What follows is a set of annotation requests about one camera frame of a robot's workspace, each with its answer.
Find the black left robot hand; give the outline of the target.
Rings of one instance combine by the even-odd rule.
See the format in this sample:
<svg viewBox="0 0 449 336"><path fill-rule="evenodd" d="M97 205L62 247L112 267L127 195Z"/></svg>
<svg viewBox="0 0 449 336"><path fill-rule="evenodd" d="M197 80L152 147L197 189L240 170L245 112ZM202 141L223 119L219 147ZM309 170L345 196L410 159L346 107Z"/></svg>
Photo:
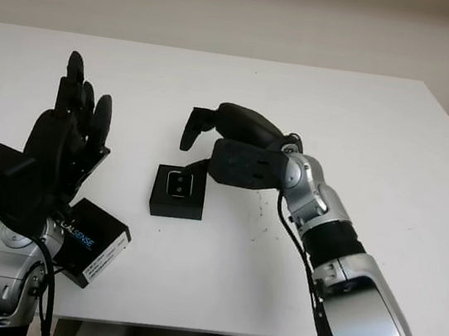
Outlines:
<svg viewBox="0 0 449 336"><path fill-rule="evenodd" d="M70 202L80 186L111 152L106 147L112 122L110 95L94 96L85 80L84 59L73 51L60 79L54 108L38 117L24 152L40 166L48 212L72 219Z"/></svg>

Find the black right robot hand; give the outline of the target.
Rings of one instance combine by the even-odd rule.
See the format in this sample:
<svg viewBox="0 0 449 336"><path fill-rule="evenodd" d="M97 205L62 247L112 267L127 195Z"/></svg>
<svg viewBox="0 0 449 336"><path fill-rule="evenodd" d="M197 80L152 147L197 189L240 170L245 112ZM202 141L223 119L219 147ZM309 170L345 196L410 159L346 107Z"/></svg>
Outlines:
<svg viewBox="0 0 449 336"><path fill-rule="evenodd" d="M220 183L275 189L287 164L285 153L303 151L296 133L285 135L260 113L226 102L215 110L194 107L179 147L190 150L197 137L210 130L221 135L208 164L209 174Z"/></svg>

